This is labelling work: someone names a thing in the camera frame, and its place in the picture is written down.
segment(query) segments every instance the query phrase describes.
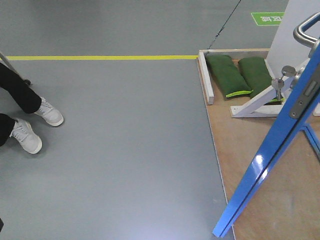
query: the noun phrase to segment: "black cable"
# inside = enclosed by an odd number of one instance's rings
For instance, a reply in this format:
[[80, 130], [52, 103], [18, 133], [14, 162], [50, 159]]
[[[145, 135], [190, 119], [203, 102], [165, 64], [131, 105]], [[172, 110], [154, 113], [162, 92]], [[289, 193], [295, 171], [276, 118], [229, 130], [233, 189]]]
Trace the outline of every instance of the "black cable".
[[219, 37], [220, 33], [225, 29], [225, 25], [227, 24], [227, 22], [229, 21], [229, 19], [231, 18], [231, 16], [234, 14], [235, 10], [237, 9], [237, 7], [239, 6], [239, 4], [241, 3], [242, 0], [239, 0], [239, 2], [237, 3], [237, 5], [234, 7], [234, 9], [232, 10], [231, 14], [229, 15], [229, 17], [227, 18], [227, 20], [225, 21], [225, 23], [222, 25], [220, 31], [217, 33], [217, 35], [215, 35], [214, 40], [211, 42], [211, 44], [209, 45], [209, 47], [207, 48], [207, 54], [209, 53], [209, 50], [211, 49], [212, 45], [215, 43], [215, 41], [217, 40], [217, 38]]

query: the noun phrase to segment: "shoelace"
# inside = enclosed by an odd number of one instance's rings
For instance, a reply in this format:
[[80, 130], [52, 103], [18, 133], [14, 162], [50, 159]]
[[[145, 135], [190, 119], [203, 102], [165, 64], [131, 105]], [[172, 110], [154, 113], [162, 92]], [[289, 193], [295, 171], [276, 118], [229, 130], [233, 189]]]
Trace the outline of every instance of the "shoelace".
[[46, 101], [43, 101], [38, 111], [42, 114], [47, 114], [52, 110], [53, 110], [52, 105]]
[[26, 137], [28, 136], [28, 133], [20, 125], [12, 131], [11, 136], [17, 139], [19, 142], [22, 142], [23, 140], [26, 139]]

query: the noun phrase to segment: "green floor sign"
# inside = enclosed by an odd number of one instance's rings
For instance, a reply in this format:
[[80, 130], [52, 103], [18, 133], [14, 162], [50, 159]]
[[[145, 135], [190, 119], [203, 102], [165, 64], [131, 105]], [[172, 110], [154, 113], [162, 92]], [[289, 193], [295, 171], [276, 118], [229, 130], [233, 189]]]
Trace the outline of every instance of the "green floor sign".
[[278, 26], [284, 14], [284, 12], [252, 12], [251, 16], [258, 26]]

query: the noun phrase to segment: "person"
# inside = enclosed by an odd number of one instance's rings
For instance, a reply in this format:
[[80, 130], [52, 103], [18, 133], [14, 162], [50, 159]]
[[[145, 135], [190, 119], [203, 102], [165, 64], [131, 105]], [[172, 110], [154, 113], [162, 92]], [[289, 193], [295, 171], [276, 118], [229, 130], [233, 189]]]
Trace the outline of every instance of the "person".
[[[9, 92], [26, 114], [36, 114], [55, 127], [64, 122], [64, 117], [58, 109], [44, 97], [37, 95], [17, 73], [2, 63], [0, 87]], [[28, 121], [0, 113], [0, 146], [3, 146], [8, 138], [15, 138], [30, 154], [36, 154], [42, 148], [40, 137], [34, 133]]]

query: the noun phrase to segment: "black pants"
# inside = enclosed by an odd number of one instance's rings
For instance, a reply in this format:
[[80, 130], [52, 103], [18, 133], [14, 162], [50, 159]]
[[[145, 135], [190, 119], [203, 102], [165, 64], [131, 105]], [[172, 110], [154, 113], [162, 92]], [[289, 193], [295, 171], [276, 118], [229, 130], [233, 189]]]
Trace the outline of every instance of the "black pants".
[[[0, 87], [7, 90], [20, 108], [27, 114], [36, 112], [41, 98], [28, 87], [21, 77], [0, 63]], [[6, 143], [15, 125], [15, 120], [0, 113], [0, 146]]]

